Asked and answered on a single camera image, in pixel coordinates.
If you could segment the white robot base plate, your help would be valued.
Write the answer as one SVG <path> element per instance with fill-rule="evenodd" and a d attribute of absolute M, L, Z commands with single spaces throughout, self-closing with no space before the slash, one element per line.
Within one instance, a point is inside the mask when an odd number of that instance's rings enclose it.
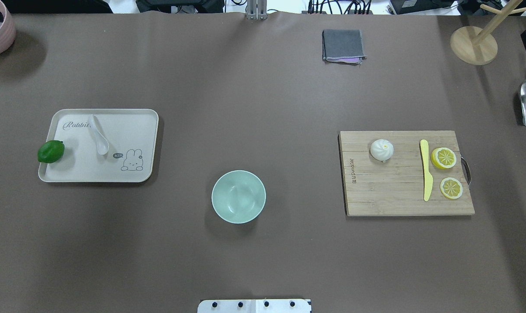
<path fill-rule="evenodd" d="M 198 313 L 312 313 L 307 299 L 203 300 Z"/>

